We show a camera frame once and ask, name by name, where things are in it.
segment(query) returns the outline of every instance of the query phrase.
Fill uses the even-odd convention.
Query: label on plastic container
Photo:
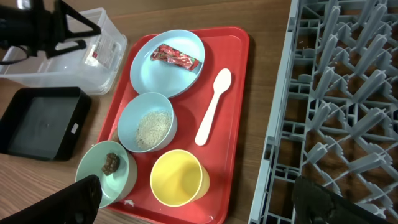
[[[97,60],[98,63],[102,64],[107,69],[110,69],[114,55],[116,53],[116,47],[117,43],[115,43],[115,41],[113,41],[107,35],[102,34],[98,38],[94,51],[90,57]]]

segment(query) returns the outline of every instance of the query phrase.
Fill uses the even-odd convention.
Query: rice
[[[139,122],[136,142],[142,150],[148,150],[160,143],[172,125],[172,116],[168,111],[152,111]]]

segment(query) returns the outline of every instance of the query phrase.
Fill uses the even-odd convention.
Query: red plastic tray
[[[249,36],[238,27],[192,32],[203,41],[206,59],[199,79],[186,92],[170,100],[177,115],[177,133],[165,149],[143,154],[132,153],[138,166],[137,182],[124,200],[108,207],[111,210],[150,222],[170,224],[223,223],[226,218],[238,141]],[[124,107],[138,95],[130,82],[130,67],[139,49],[155,36],[156,34],[147,35],[132,46],[98,142],[111,139]],[[195,136],[213,96],[213,82],[222,68],[231,70],[231,87],[220,98],[207,144],[197,146]],[[155,161],[172,149],[185,149],[193,153],[210,175],[207,194],[177,208],[158,202],[149,185]],[[125,200],[132,200],[134,206],[125,205]]]

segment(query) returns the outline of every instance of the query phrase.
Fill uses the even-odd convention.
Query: white spoon
[[[205,117],[200,124],[197,136],[195,138],[195,143],[198,146],[202,146],[206,144],[211,124],[213,122],[214,113],[216,112],[216,107],[218,100],[230,86],[231,86],[231,72],[227,68],[223,68],[217,75],[216,80],[214,80],[213,88],[214,88],[214,95],[211,99],[209,108],[206,111]]]

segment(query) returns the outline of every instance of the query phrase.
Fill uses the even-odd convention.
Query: green bowl
[[[115,153],[120,158],[120,166],[116,172],[106,176],[101,168],[105,164],[106,155]],[[77,168],[76,179],[79,181],[91,174],[99,177],[102,188],[100,208],[125,198],[137,180],[137,164],[132,155],[122,145],[114,141],[103,141],[93,146],[81,159]]]

